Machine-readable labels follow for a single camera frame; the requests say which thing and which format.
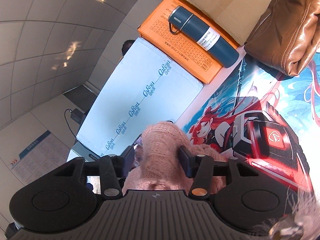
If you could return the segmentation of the wall notice poster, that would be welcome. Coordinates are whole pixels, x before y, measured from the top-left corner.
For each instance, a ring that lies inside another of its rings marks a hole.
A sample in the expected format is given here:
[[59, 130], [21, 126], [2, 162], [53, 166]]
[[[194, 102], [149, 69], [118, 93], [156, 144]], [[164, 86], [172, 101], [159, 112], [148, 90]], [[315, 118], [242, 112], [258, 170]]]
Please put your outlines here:
[[69, 148], [46, 131], [13, 159], [8, 168], [23, 185], [28, 185], [64, 164], [68, 155]]

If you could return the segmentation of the anime print desk mat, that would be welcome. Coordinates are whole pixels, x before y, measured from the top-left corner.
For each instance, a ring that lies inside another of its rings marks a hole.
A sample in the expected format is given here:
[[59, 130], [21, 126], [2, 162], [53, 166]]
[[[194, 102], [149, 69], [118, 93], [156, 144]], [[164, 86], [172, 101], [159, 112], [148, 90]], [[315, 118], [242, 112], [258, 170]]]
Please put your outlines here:
[[319, 54], [288, 77], [246, 55], [206, 87], [183, 131], [291, 189], [319, 191]]

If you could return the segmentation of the orange carton box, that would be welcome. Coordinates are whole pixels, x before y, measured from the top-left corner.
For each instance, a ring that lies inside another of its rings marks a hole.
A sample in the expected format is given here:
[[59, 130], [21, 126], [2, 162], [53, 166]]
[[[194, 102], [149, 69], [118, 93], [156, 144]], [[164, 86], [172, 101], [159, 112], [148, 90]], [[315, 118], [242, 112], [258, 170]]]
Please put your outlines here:
[[138, 27], [138, 32], [142, 38], [166, 53], [190, 74], [201, 82], [209, 84], [220, 71], [222, 65], [187, 35], [170, 32], [168, 18], [179, 5], [215, 29], [234, 49], [238, 48], [239, 44], [229, 34], [186, 0], [163, 0]]

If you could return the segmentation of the black wall adapter box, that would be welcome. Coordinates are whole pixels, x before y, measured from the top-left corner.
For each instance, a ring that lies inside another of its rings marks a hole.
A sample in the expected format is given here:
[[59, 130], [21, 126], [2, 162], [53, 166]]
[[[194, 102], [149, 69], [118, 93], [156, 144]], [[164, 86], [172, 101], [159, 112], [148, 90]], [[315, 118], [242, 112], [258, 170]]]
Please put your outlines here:
[[71, 119], [74, 120], [77, 124], [81, 124], [84, 114], [78, 108], [70, 110]]

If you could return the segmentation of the dark-haired person behind boxes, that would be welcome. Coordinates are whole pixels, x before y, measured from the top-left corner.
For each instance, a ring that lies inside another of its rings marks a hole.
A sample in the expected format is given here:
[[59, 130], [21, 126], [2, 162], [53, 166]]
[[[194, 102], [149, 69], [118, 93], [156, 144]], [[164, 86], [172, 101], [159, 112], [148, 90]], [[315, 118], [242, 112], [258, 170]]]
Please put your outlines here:
[[131, 46], [134, 44], [135, 40], [126, 40], [121, 48], [121, 53], [124, 56], [127, 51], [131, 48]]

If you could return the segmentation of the smartphone with lit screen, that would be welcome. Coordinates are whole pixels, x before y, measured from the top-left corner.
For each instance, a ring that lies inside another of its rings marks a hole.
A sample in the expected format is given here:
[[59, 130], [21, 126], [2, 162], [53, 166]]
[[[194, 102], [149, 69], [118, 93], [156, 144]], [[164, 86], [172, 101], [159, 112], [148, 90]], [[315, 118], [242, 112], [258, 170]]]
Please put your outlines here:
[[132, 144], [133, 148], [136, 149], [137, 147], [142, 147], [142, 135], [140, 134], [134, 143]]

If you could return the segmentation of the dark blue vacuum bottle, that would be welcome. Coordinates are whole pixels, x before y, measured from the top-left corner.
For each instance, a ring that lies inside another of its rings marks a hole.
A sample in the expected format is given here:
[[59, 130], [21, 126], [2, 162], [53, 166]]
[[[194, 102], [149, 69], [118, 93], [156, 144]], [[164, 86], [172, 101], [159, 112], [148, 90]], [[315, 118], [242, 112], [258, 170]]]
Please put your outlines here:
[[183, 33], [209, 53], [222, 66], [231, 67], [239, 53], [213, 27], [182, 6], [176, 7], [168, 18], [172, 34]]

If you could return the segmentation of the brown leather bag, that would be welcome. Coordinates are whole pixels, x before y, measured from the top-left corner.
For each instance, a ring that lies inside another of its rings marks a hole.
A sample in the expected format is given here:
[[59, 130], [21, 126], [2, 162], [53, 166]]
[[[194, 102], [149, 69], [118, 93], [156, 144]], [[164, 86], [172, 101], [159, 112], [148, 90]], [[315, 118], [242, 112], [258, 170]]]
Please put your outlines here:
[[271, 0], [245, 42], [246, 53], [297, 76], [319, 47], [319, 0]]

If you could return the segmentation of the light blue carton box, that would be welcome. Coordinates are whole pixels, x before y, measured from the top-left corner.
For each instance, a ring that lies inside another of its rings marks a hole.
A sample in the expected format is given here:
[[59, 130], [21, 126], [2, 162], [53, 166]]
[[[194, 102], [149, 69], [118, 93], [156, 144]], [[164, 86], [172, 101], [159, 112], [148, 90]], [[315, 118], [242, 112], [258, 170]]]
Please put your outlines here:
[[176, 122], [202, 88], [165, 53], [136, 39], [85, 117], [69, 159], [121, 155], [148, 126]]

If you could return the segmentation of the pink knitted sweater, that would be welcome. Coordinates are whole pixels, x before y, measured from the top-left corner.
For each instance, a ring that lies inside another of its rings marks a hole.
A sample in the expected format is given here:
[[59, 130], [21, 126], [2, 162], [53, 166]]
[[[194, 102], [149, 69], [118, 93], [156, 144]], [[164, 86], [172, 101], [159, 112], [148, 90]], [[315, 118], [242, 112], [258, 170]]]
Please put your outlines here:
[[208, 145], [193, 145], [172, 122], [159, 122], [142, 133], [142, 145], [136, 154], [140, 158], [139, 165], [125, 179], [123, 194], [127, 190], [184, 190], [188, 193], [193, 179], [187, 178], [178, 161], [180, 146], [185, 146], [193, 156], [205, 154], [215, 161], [227, 161]]

